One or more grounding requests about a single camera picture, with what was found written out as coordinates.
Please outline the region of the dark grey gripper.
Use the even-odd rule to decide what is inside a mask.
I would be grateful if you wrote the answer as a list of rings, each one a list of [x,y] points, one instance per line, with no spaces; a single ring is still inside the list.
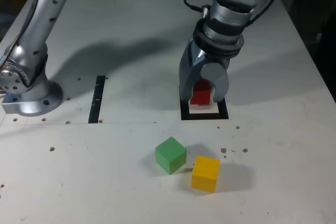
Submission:
[[[226,72],[229,63],[230,59],[207,54],[190,39],[179,65],[180,99],[189,101],[193,94],[193,86],[202,77],[214,86],[213,101],[221,102],[229,88]]]

